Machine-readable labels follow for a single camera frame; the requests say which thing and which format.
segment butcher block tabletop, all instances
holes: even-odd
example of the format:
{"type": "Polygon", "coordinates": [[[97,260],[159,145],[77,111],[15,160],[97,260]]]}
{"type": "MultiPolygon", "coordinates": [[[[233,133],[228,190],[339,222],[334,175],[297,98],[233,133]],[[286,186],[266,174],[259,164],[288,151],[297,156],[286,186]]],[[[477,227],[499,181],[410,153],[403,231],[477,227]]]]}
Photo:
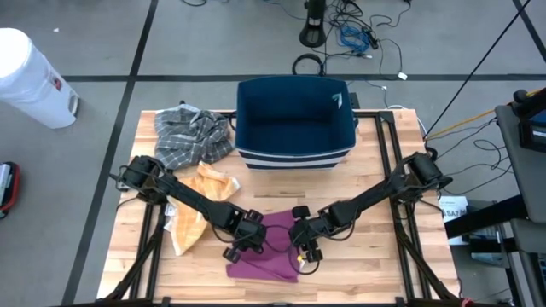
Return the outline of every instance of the butcher block tabletop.
{"type": "MultiPolygon", "coordinates": [[[[424,152],[422,137],[414,110],[395,110],[394,117],[403,156],[424,152]]],[[[157,135],[154,130],[155,111],[143,111],[131,159],[137,155],[154,156],[157,135]]],[[[388,133],[384,130],[394,168],[394,153],[388,133]]],[[[357,146],[333,170],[313,171],[250,171],[237,151],[213,164],[217,171],[237,178],[241,189],[229,201],[263,214],[309,206],[311,215],[335,202],[350,199],[385,178],[373,119],[360,119],[357,146]]],[[[195,167],[176,171],[178,177],[195,175],[195,167]]],[[[135,192],[123,193],[120,201],[135,192]]],[[[424,200],[438,204],[434,192],[424,200]]],[[[133,264],[138,248],[145,204],[134,200],[120,207],[107,253],[98,298],[108,295],[133,264]]],[[[415,206],[415,220],[421,238],[424,258],[438,278],[451,290],[459,292],[459,284],[440,211],[423,204],[415,206]]],[[[150,229],[153,232],[154,222],[150,229]]],[[[388,200],[363,212],[348,240],[337,242],[320,239],[324,256],[313,275],[301,275],[297,284],[229,278],[222,257],[227,244],[217,240],[210,225],[201,238],[182,256],[175,256],[171,236],[164,233],[154,301],[171,297],[173,303],[393,303],[405,297],[404,283],[398,261],[396,237],[388,200]]],[[[417,297],[421,296],[419,279],[413,260],[408,255],[417,297]]],[[[149,260],[142,273],[140,298],[144,297],[149,260]]]]}

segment purple cloth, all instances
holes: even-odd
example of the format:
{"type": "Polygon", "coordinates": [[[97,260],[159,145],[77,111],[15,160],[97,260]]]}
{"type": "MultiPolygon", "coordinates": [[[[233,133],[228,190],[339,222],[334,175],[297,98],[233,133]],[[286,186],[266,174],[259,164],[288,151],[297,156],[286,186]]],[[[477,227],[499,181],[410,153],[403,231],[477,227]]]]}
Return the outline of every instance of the purple cloth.
{"type": "MultiPolygon", "coordinates": [[[[283,211],[267,214],[264,216],[262,224],[265,226],[282,226],[267,228],[265,239],[277,251],[286,251],[290,246],[288,229],[294,225],[292,212],[283,211]]],[[[279,253],[264,244],[262,254],[257,254],[251,250],[242,252],[239,262],[228,264],[226,271],[229,277],[298,282],[298,273],[290,266],[288,261],[292,261],[294,268],[299,267],[298,253],[295,247],[290,246],[290,253],[279,253]]]]}

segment gray plaid shirt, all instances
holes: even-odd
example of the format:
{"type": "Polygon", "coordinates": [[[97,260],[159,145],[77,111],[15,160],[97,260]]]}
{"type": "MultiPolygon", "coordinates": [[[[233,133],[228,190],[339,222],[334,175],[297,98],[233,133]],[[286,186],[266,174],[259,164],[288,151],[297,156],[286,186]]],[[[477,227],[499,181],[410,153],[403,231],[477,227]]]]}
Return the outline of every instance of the gray plaid shirt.
{"type": "Polygon", "coordinates": [[[234,149],[224,116],[187,104],[158,111],[154,127],[160,137],[155,157],[167,169],[214,163],[234,149]]]}

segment plastic storage bin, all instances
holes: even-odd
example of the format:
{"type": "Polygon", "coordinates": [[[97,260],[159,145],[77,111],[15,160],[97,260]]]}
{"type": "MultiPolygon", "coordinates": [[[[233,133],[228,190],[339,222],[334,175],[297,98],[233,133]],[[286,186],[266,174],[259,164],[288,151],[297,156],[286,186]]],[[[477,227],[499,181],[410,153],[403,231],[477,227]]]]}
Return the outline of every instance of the plastic storage bin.
{"type": "Polygon", "coordinates": [[[54,129],[76,120],[79,97],[25,33],[0,28],[0,101],[54,129]]]}

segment gray floor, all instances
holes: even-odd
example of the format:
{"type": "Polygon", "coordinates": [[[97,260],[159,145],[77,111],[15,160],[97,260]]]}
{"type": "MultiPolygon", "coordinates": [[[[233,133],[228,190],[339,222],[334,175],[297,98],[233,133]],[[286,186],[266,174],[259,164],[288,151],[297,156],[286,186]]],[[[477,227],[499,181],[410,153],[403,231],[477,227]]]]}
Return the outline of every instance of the gray floor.
{"type": "MultiPolygon", "coordinates": [[[[150,1],[0,0],[0,27],[25,31],[65,76],[127,76],[150,1]]],[[[305,15],[303,1],[282,2],[290,13],[305,15]]],[[[398,0],[358,2],[366,15],[395,16],[405,8],[398,0]]],[[[298,42],[302,21],[290,18],[279,6],[258,0],[211,0],[200,8],[190,8],[178,0],[158,3],[140,75],[183,75],[187,81],[214,81],[218,76],[290,73],[293,60],[309,52],[298,42]]],[[[539,37],[546,41],[546,20],[542,18],[546,2],[533,0],[527,11],[539,37]]],[[[414,1],[401,26],[377,30],[380,38],[393,39],[402,47],[403,71],[409,80],[372,83],[387,86],[389,104],[417,109],[424,124],[430,126],[456,93],[462,83],[459,80],[478,63],[515,13],[512,0],[414,1]],[[433,81],[446,76],[457,81],[433,81]]],[[[388,42],[384,47],[383,72],[396,73],[398,52],[388,42]]],[[[345,50],[331,39],[328,52],[336,51],[345,50]]],[[[328,72],[376,74],[380,52],[370,54],[373,59],[333,59],[328,62],[328,72]]],[[[311,65],[302,67],[308,72],[314,69],[311,65]]],[[[470,82],[435,130],[509,101],[515,90],[544,87],[545,72],[546,62],[524,22],[518,19],[477,71],[490,75],[490,79],[470,82]],[[529,77],[521,74],[539,73],[542,77],[538,81],[518,81],[529,77]]],[[[2,305],[61,302],[116,118],[124,118],[118,115],[119,110],[124,112],[119,108],[124,92],[129,106],[122,126],[116,126],[122,128],[119,143],[111,145],[115,149],[113,171],[129,158],[141,110],[175,106],[182,99],[201,108],[233,108],[237,78],[242,77],[233,77],[233,82],[136,82],[132,95],[133,78],[128,88],[126,82],[80,78],[85,82],[72,85],[85,102],[78,121],[62,130],[47,130],[0,104],[1,160],[20,164],[24,176],[17,207],[0,222],[2,305]]],[[[357,92],[362,107],[383,107],[381,90],[362,80],[350,84],[350,89],[357,92]]],[[[429,144],[443,152],[461,136],[464,133],[429,144]]],[[[502,145],[495,125],[475,138],[502,145]]],[[[466,141],[443,157],[439,166],[448,173],[474,163],[493,163],[496,158],[496,153],[479,151],[466,141]]],[[[497,174],[500,171],[487,167],[474,168],[456,175],[450,190],[464,191],[497,174]]],[[[508,174],[467,196],[501,200],[516,193],[514,178],[508,174]]],[[[102,205],[77,302],[89,302],[96,296],[118,198],[108,184],[99,203],[102,205]]],[[[484,298],[507,287],[502,270],[476,264],[464,248],[455,248],[453,253],[465,296],[484,298]]],[[[500,293],[485,301],[507,296],[509,292],[500,293]]]]}

